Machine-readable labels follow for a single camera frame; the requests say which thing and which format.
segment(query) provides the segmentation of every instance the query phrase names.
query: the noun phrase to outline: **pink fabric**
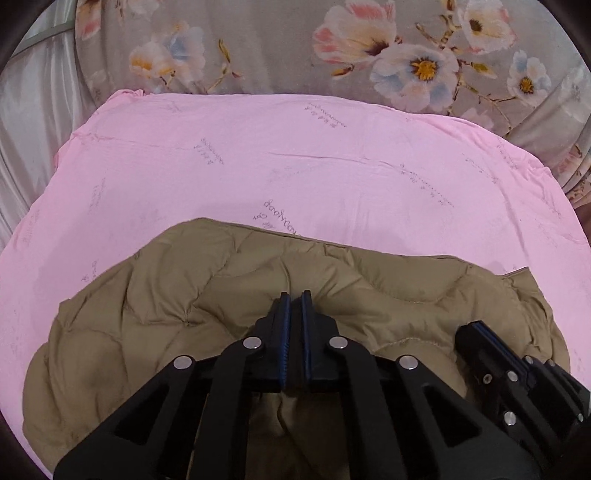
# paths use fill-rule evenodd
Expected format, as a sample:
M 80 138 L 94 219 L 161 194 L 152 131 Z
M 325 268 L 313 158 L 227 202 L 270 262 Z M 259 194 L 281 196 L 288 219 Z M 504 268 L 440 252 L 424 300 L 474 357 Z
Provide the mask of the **pink fabric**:
M 64 145 L 0 256 L 0 408 L 58 304 L 206 216 L 404 255 L 529 266 L 591 386 L 591 250 L 550 171 L 469 122 L 349 100 L 116 93 Z

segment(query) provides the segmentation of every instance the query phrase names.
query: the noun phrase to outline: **bolt head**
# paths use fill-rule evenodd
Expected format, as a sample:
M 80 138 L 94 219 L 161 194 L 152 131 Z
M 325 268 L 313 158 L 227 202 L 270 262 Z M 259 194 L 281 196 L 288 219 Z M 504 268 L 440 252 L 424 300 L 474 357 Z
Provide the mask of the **bolt head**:
M 348 344 L 349 342 L 347 341 L 347 339 L 341 336 L 332 337 L 329 340 L 329 345 L 332 348 L 338 348 L 339 350 L 345 348 Z
M 248 337 L 244 339 L 242 344 L 249 350 L 256 350 L 262 345 L 262 340 L 259 337 Z
M 505 412 L 503 420 L 508 427 L 512 427 L 517 423 L 517 416 L 512 411 Z
M 406 370 L 414 370 L 418 367 L 418 360 L 412 355 L 404 355 L 398 360 L 400 366 Z
M 174 359 L 173 365 L 177 370 L 185 370 L 189 368 L 193 363 L 191 357 L 187 355 L 178 356 Z

